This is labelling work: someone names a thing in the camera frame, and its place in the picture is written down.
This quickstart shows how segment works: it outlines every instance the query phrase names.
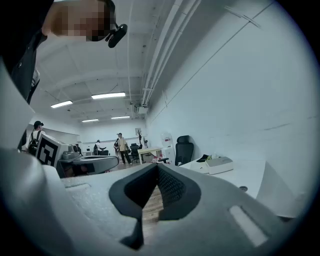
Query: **backpack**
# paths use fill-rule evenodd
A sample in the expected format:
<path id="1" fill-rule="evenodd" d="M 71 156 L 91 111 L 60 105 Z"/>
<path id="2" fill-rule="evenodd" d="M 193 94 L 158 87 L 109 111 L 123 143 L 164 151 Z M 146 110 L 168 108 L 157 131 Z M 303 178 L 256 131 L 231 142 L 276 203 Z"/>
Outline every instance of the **backpack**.
<path id="1" fill-rule="evenodd" d="M 34 132 L 31 133 L 31 142 L 28 147 L 28 151 L 31 155 L 36 156 L 37 148 L 38 148 L 38 142 L 39 142 L 39 136 L 41 131 L 38 131 L 38 134 L 36 135 L 36 139 L 34 138 Z"/>

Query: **person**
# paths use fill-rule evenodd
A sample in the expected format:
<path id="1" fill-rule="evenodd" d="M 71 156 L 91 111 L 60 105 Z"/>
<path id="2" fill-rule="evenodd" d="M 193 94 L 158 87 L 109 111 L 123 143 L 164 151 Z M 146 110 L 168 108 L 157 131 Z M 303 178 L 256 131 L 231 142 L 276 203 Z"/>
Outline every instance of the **person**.
<path id="1" fill-rule="evenodd" d="M 33 140 L 35 140 L 36 141 L 36 145 L 38 145 L 39 138 L 40 138 L 41 134 L 46 134 L 42 130 L 42 126 L 44 126 L 44 124 L 42 122 L 40 122 L 40 121 L 35 121 L 34 122 L 33 131 L 30 134 L 29 142 L 27 144 L 27 151 L 29 151 L 29 146 L 33 142 Z"/>
<path id="2" fill-rule="evenodd" d="M 120 150 L 120 155 L 121 155 L 121 158 L 122 158 L 122 163 L 125 165 L 126 164 L 126 160 L 128 161 L 128 163 L 130 165 L 132 165 L 132 162 L 130 160 L 130 157 L 128 155 L 128 145 L 127 145 L 127 142 L 126 140 L 122 137 L 122 133 L 118 133 L 118 137 L 119 137 L 119 141 L 118 141 L 118 144 L 119 144 L 119 150 Z"/>
<path id="3" fill-rule="evenodd" d="M 114 150 L 115 150 L 115 156 L 117 158 L 119 158 L 119 154 L 118 154 L 118 151 L 119 151 L 119 138 L 116 139 L 115 143 L 113 144 L 113 147 L 114 147 Z"/>
<path id="4" fill-rule="evenodd" d="M 93 148 L 93 154 L 95 156 L 100 156 L 100 152 L 104 151 L 105 147 L 100 147 L 100 139 L 96 141 Z"/>
<path id="5" fill-rule="evenodd" d="M 1 34 L 5 39 L 1 40 L 0 56 L 28 104 L 38 85 L 33 82 L 37 48 L 49 34 L 100 41 L 116 24 L 112 0 L 5 1 L 1 9 L 8 14 L 1 17 Z M 18 149 L 26 142 L 25 131 Z"/>

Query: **ceiling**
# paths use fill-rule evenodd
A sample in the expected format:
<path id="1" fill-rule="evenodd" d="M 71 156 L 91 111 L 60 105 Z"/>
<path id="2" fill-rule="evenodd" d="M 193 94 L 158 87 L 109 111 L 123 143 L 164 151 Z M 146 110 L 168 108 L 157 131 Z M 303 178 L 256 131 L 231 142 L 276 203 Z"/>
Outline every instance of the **ceiling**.
<path id="1" fill-rule="evenodd" d="M 140 102 L 143 76 L 149 70 L 157 34 L 163 27 L 160 21 L 166 20 L 171 8 L 163 8 L 165 2 L 168 1 L 135 0 L 131 5 L 128 0 L 114 0 L 118 25 L 127 24 L 129 30 L 113 49 L 104 40 L 86 42 L 49 36 L 37 51 L 40 83 L 31 107 L 66 122 L 97 118 L 107 121 L 118 116 L 137 118 L 131 107 Z M 91 98 L 94 94 L 110 92 L 125 92 L 126 97 Z M 73 104 L 56 109 L 50 107 L 67 100 Z"/>

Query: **floor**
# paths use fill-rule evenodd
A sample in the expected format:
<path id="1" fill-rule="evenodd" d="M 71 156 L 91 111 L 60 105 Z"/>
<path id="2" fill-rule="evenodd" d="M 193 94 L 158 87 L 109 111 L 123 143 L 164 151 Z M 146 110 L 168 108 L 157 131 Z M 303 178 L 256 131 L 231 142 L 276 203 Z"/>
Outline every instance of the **floor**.
<path id="1" fill-rule="evenodd" d="M 130 165 L 128 163 L 122 164 L 122 162 L 120 161 L 120 163 L 115 168 L 112 168 L 110 171 L 114 172 L 129 169 L 138 165 L 140 165 L 139 162 Z M 149 198 L 149 201 L 146 203 L 145 207 L 142 210 L 142 231 L 145 245 L 152 244 L 152 236 L 155 232 L 158 223 L 159 211 L 161 211 L 163 208 L 164 206 L 162 202 L 161 193 L 158 186 L 156 186 L 152 195 Z"/>

